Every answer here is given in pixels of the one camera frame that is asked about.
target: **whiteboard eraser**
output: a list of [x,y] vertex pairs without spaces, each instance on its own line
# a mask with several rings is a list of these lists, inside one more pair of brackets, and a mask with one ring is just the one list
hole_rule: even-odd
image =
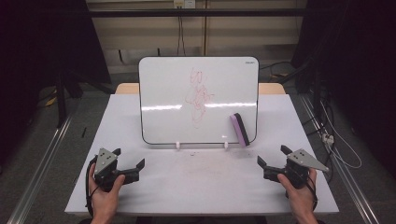
[[247,147],[250,145],[248,141],[248,134],[245,130],[244,122],[241,116],[236,113],[230,116],[231,122],[233,123],[233,128],[235,129],[236,136],[238,137],[238,142],[242,147]]

